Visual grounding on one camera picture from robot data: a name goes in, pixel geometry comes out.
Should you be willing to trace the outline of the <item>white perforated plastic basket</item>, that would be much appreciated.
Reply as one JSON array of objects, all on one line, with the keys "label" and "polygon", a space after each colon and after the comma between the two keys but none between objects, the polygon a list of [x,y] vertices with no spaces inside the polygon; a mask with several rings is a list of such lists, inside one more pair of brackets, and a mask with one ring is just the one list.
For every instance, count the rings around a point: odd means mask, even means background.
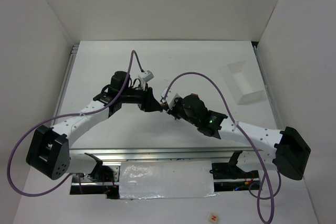
[{"label": "white perforated plastic basket", "polygon": [[262,101],[265,87],[255,60],[242,60],[219,69],[230,94],[237,105]]}]

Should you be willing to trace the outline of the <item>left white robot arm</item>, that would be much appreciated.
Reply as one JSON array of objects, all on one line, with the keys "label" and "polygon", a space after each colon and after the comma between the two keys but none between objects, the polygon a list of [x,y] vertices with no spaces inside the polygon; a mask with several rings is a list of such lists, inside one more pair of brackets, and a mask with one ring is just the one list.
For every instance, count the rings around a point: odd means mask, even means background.
[{"label": "left white robot arm", "polygon": [[34,131],[27,164],[52,180],[65,173],[81,173],[92,180],[99,179],[105,169],[102,160],[89,153],[72,155],[70,147],[95,125],[115,114],[124,103],[136,104],[144,112],[161,111],[160,103],[148,86],[153,77],[149,70],[141,72],[138,75],[140,84],[134,87],[126,72],[115,72],[110,84],[78,116],[71,116],[52,127],[41,125]]}]

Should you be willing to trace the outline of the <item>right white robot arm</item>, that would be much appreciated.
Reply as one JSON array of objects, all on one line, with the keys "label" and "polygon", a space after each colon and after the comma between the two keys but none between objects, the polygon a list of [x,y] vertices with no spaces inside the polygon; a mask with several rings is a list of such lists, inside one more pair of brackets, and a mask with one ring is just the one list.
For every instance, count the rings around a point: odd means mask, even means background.
[{"label": "right white robot arm", "polygon": [[184,98],[178,94],[168,96],[165,103],[168,114],[184,119],[205,136],[254,146],[258,153],[236,151],[233,154],[232,161],[239,169],[249,172],[266,168],[292,180],[303,179],[311,149],[296,129],[272,130],[234,123],[227,115],[209,110],[194,94]]}]

